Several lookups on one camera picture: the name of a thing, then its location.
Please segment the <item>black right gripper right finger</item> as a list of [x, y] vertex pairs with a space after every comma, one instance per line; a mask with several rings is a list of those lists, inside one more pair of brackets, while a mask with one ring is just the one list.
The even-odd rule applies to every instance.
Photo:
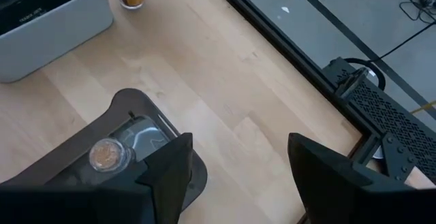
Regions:
[[436, 224], [436, 187], [405, 184], [411, 162], [382, 174], [299, 133], [287, 153], [310, 224]]

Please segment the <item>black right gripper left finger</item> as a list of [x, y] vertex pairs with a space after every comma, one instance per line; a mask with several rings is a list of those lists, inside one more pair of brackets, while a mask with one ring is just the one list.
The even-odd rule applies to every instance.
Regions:
[[183, 133], [100, 185], [0, 187], [0, 224], [177, 224], [192, 155]]

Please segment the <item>smoke grey plastic bin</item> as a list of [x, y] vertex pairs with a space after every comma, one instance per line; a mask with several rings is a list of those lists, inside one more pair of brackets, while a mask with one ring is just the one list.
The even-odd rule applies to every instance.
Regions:
[[[91, 164], [98, 142], [121, 149], [110, 170]], [[142, 91], [122, 89], [99, 118], [4, 185], [138, 190], [151, 199], [154, 211], [180, 214], [203, 192], [207, 177], [192, 134], [179, 133]]]

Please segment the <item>black perforated computer case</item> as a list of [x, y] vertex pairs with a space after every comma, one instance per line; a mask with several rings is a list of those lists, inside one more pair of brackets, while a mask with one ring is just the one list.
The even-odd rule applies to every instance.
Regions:
[[416, 167], [436, 185], [436, 132], [345, 60], [331, 61], [322, 73], [335, 101], [363, 129], [352, 159], [366, 165], [379, 151], [389, 177], [406, 180]]

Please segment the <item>white plastic bin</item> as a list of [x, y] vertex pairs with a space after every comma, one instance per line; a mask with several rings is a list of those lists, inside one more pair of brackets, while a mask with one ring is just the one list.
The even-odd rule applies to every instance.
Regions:
[[112, 22], [108, 0], [72, 0], [0, 35], [0, 83], [28, 76]]

